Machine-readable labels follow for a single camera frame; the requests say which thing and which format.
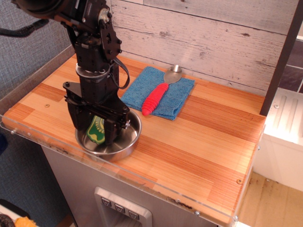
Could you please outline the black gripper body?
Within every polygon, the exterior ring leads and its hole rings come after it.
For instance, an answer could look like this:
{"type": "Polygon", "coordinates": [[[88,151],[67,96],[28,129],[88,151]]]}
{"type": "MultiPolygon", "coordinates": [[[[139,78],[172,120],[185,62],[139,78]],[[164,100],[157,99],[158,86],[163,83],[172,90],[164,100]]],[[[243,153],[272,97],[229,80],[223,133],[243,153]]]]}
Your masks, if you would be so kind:
{"type": "Polygon", "coordinates": [[[117,70],[105,73],[91,73],[85,71],[79,73],[80,82],[64,82],[66,90],[65,101],[76,106],[81,106],[93,116],[113,119],[121,124],[123,129],[130,125],[128,114],[129,108],[117,95],[119,89],[125,89],[130,82],[127,77],[126,83],[120,87],[119,72],[117,70]]]}

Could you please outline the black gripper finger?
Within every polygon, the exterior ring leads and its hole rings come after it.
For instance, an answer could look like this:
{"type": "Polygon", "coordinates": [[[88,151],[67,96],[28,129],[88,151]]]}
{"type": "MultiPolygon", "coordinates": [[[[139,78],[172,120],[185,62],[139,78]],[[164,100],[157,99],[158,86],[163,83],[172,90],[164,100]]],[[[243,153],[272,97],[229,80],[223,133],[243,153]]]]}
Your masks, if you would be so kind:
{"type": "Polygon", "coordinates": [[[78,131],[87,130],[92,122],[93,115],[81,106],[76,106],[71,103],[68,103],[68,110],[75,129],[78,131]]]}
{"type": "Polygon", "coordinates": [[[114,140],[120,135],[121,124],[113,119],[104,120],[105,144],[111,145],[114,140]]]}

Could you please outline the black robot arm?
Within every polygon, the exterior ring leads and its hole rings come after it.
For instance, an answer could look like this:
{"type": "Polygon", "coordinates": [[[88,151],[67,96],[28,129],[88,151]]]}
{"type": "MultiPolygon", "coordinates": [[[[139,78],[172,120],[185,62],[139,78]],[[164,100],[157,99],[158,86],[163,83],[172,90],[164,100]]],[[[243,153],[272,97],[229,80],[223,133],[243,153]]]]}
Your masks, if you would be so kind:
{"type": "Polygon", "coordinates": [[[60,22],[68,31],[77,57],[79,83],[65,82],[65,100],[74,127],[86,130],[93,117],[104,120],[105,143],[110,145],[129,126],[129,108],[117,93],[121,40],[113,28],[104,0],[17,0],[25,13],[60,22]]]}

